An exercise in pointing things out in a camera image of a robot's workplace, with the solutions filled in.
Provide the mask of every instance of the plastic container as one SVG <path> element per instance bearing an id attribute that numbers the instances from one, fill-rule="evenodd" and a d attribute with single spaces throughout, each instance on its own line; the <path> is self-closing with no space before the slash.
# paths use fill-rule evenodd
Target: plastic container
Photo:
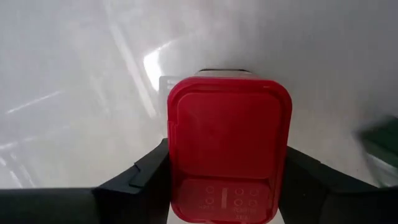
<path id="1" fill-rule="evenodd" d="M 270 80 L 191 77 L 167 106 L 174 212 L 193 223 L 270 221 L 292 112 L 287 91 Z"/>

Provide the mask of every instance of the red container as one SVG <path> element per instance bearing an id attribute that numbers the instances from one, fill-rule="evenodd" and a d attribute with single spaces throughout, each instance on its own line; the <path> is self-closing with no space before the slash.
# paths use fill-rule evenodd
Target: red container
<path id="1" fill-rule="evenodd" d="M 174 212 L 194 223 L 270 221 L 292 113 L 285 88 L 192 77 L 173 88 L 167 105 Z"/>

